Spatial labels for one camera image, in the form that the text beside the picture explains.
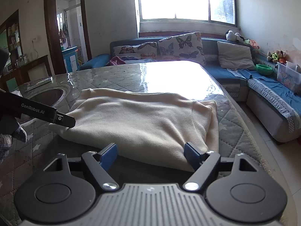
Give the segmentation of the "gloved hand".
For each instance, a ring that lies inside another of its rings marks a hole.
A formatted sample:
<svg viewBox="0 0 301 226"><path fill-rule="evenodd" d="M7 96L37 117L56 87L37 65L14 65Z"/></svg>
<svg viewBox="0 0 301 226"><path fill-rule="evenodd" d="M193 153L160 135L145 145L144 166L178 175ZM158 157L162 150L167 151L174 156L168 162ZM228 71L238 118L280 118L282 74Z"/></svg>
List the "gloved hand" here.
<svg viewBox="0 0 301 226"><path fill-rule="evenodd" d="M1 163L8 156L13 139L27 142L27 133L17 121L13 124L1 125Z"/></svg>

